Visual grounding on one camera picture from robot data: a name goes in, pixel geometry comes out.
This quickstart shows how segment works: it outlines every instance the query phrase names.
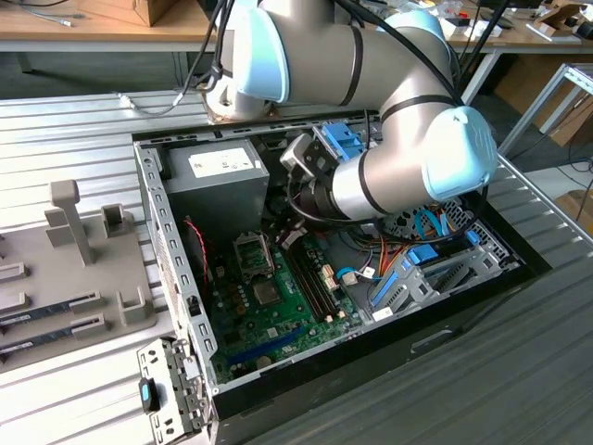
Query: red wire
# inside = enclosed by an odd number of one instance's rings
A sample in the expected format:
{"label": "red wire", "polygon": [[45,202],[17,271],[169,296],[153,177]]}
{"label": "red wire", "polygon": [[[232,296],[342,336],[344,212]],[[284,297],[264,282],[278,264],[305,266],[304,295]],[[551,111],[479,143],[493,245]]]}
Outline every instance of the red wire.
{"label": "red wire", "polygon": [[204,238],[197,227],[191,221],[184,220],[184,222],[191,227],[191,229],[196,233],[197,239],[200,242],[200,246],[202,247],[202,256],[204,257],[204,286],[208,285],[208,260],[206,259],[206,244],[204,243]]}

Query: metal rail table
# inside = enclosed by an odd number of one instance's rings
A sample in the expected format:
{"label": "metal rail table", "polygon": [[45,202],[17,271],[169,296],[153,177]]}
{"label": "metal rail table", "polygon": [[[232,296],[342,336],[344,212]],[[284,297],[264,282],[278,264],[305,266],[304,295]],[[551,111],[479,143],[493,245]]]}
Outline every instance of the metal rail table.
{"label": "metal rail table", "polygon": [[[131,96],[143,107],[157,108],[176,94]],[[284,114],[303,111],[292,107]],[[142,223],[130,133],[206,120],[194,95],[151,120],[122,108],[113,95],[0,102],[0,233],[43,223],[50,205],[47,182],[76,179],[81,214],[114,202],[133,213],[158,308],[158,323],[150,329],[1,374],[3,443],[152,442],[134,352],[172,327]],[[521,436],[527,420],[543,428],[561,410],[586,414],[583,398],[592,383],[586,370],[593,366],[593,240],[505,159],[489,201],[555,270],[464,337],[254,443],[476,443],[490,431],[488,443],[506,444]],[[516,392],[534,381],[531,396]],[[560,396],[563,403],[554,399]],[[525,398],[531,404],[521,404]],[[487,405],[493,406],[485,415]],[[471,434],[476,430],[482,436]],[[389,440],[379,439],[381,434]]]}

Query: metal bracket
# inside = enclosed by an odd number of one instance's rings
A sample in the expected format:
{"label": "metal bracket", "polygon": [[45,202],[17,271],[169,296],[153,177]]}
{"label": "metal bracket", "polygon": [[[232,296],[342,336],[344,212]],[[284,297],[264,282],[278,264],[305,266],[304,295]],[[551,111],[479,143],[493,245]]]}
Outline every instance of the metal bracket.
{"label": "metal bracket", "polygon": [[209,422],[204,380],[197,358],[186,349],[185,340],[159,338],[136,352],[142,377],[153,383],[157,393],[158,408],[148,413],[157,445],[199,434]]}

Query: green circuit board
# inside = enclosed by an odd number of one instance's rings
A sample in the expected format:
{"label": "green circuit board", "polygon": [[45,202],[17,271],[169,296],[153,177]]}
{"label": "green circuit board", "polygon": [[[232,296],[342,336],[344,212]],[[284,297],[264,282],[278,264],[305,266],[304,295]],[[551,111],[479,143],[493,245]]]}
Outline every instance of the green circuit board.
{"label": "green circuit board", "polygon": [[[314,239],[305,239],[303,246],[314,252],[311,267],[316,267],[315,262],[321,269],[326,259]],[[237,262],[226,257],[224,276],[216,277],[212,293],[211,321],[219,347],[213,364],[220,383],[253,372],[258,365],[310,350],[361,325],[355,305],[341,289],[332,293],[338,315],[321,321],[316,318],[285,255],[272,248],[275,274],[255,277],[250,283],[240,281]]]}

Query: white sticker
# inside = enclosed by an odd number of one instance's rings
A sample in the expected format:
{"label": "white sticker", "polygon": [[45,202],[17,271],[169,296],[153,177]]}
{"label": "white sticker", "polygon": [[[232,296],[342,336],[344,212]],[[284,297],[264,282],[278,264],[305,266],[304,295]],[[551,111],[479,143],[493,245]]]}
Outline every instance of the white sticker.
{"label": "white sticker", "polygon": [[384,318],[390,317],[391,315],[393,315],[391,308],[384,308],[384,309],[381,309],[380,311],[373,312],[372,318],[374,319],[375,322],[378,322],[380,320],[383,320]]}
{"label": "white sticker", "polygon": [[25,320],[29,320],[30,318],[30,315],[21,315],[20,317],[14,317],[9,320],[4,320],[3,322],[0,322],[0,326],[9,326],[14,323],[24,322]]}
{"label": "white sticker", "polygon": [[192,166],[196,178],[253,169],[251,159],[244,148],[192,155],[189,158],[189,164]]}
{"label": "white sticker", "polygon": [[365,267],[362,271],[362,276],[366,278],[373,278],[374,277],[374,269],[372,267]]}

